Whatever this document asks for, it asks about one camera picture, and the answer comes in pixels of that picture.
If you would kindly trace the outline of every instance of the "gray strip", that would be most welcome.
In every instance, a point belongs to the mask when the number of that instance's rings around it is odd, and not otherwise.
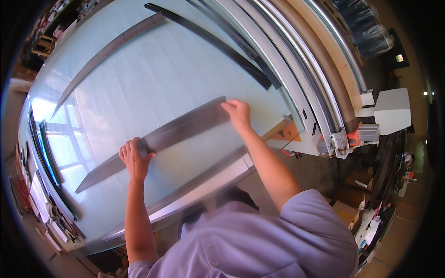
[[[229,121],[229,114],[221,107],[223,102],[226,102],[224,96],[214,99],[145,135],[138,142],[139,152],[145,157],[147,153],[162,151]],[[123,169],[125,163],[117,153],[89,172],[76,189],[76,194]]]
[[[320,8],[318,4],[315,3],[315,1],[313,0],[303,0],[303,1],[311,8],[311,10],[318,16],[318,18],[320,18],[326,29],[328,29],[332,37],[337,41],[337,44],[342,50],[344,57],[351,66],[352,73],[354,74],[360,92],[366,92],[368,89],[366,87],[366,82],[360,71],[360,67],[357,63],[357,60],[355,59],[354,54],[346,44],[343,36],[335,27],[334,23],[328,18],[323,9]]]
[[[153,28],[154,26],[159,25],[165,19],[160,12],[150,16],[138,24],[132,26],[119,36],[117,36],[114,40],[109,42],[104,48],[102,48],[96,55],[93,56],[84,66],[83,68],[76,74],[76,76],[71,80],[71,82],[66,87],[65,91],[63,91],[62,96],[60,97],[56,108],[54,109],[54,113],[51,118],[54,117],[59,107],[65,101],[65,99],[69,96],[69,94],[74,90],[74,88],[91,72],[93,68],[95,68],[100,62],[102,62],[108,55],[110,55],[114,50],[118,49],[121,45],[131,40],[135,36],[140,33]]]

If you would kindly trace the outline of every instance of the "person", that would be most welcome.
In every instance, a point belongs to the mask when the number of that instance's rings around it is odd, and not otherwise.
[[[416,161],[416,157],[413,153],[410,153],[408,151],[405,151],[404,153],[400,152],[397,155],[397,158],[399,160],[402,160],[405,162],[405,167],[411,167],[413,162]]]
[[[221,106],[244,140],[280,218],[230,201],[184,224],[180,240],[158,258],[144,204],[144,179],[155,154],[142,158],[136,150],[139,138],[134,138],[119,151],[130,176],[125,212],[129,277],[354,277],[358,249],[346,225],[317,190],[301,190],[252,129],[247,103],[230,100]]]

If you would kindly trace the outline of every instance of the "black rubber strip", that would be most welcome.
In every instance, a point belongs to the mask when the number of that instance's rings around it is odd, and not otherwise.
[[[204,30],[203,28],[201,28],[198,25],[196,25],[195,23],[183,18],[182,16],[179,16],[179,15],[175,14],[174,12],[171,12],[169,10],[161,8],[157,5],[147,3],[144,5],[144,7],[149,10],[152,10],[154,12],[161,12],[164,17],[178,23],[179,25],[182,25],[183,27],[185,27],[188,30],[195,33],[196,35],[205,39],[207,42],[212,44],[214,47],[221,50],[224,54],[226,54],[229,58],[231,58],[240,67],[242,67],[248,74],[250,74],[253,78],[255,78],[255,80],[257,80],[258,83],[260,83],[266,90],[268,90],[269,87],[271,86],[271,81],[259,68],[255,67],[251,62],[249,62],[241,54],[236,52],[234,49],[232,49],[230,46],[225,44],[219,38],[212,35],[210,32]]]
[[[199,6],[197,3],[193,2],[193,0],[186,1],[194,6],[196,9],[198,9],[200,12],[202,12],[205,16],[210,18],[210,20],[215,22],[224,32],[226,32],[226,34],[244,51],[244,53],[246,53],[249,58],[253,59],[257,63],[259,68],[269,78],[275,89],[279,89],[281,87],[281,82],[271,71],[268,65],[264,62],[264,60],[227,20],[225,20],[214,9],[212,9],[212,7],[210,7],[206,2],[202,0],[199,0],[199,2],[203,4],[210,12]]]
[[[258,64],[259,68],[262,69],[264,74],[272,82],[275,89],[278,90],[281,87],[281,82],[278,80],[278,78],[275,76],[275,74],[271,71],[271,69],[268,67],[266,62],[264,62],[264,60],[261,58],[261,56],[256,57],[254,60]]]

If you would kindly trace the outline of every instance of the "concrete floor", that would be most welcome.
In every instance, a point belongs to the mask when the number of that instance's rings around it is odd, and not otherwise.
[[[327,197],[332,197],[335,193],[340,176],[346,172],[346,168],[350,167],[351,162],[349,161],[352,161],[352,159],[340,161],[336,158],[315,157],[305,154],[302,158],[296,159],[285,155],[278,149],[275,149],[275,151],[291,170],[303,190],[317,189]],[[250,194],[259,207],[260,213],[279,217],[279,212],[261,182],[257,171],[244,178],[237,186]],[[157,232],[158,253],[160,255],[165,254],[178,241],[180,222],[181,220],[178,219],[175,223]]]

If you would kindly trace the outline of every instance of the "workshop clutter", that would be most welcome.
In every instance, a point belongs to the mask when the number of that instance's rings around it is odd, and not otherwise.
[[[340,216],[341,221],[350,230],[352,230],[354,225],[359,221],[359,210],[344,204],[342,201],[336,201],[332,208],[338,214],[338,216]]]
[[[351,39],[363,59],[376,57],[394,46],[393,38],[378,19],[377,9],[365,0],[332,0],[351,31]]]

